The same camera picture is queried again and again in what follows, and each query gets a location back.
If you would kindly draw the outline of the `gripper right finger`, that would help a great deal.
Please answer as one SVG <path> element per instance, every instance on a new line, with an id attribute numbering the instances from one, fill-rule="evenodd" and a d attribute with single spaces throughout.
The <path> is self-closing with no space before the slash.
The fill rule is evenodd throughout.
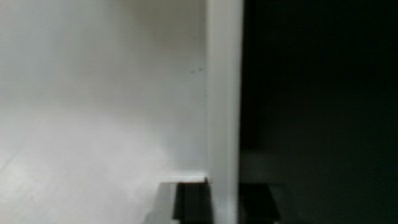
<path id="1" fill-rule="evenodd" d="M 239 224 L 275 224 L 280 214 L 266 184 L 239 185 Z"/>

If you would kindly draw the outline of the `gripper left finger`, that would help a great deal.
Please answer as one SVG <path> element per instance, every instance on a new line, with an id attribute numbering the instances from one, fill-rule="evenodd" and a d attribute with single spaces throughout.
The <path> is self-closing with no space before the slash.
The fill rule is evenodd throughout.
<path id="1" fill-rule="evenodd" d="M 205 183 L 179 183 L 171 219 L 179 224 L 211 224 L 211 193 Z"/>

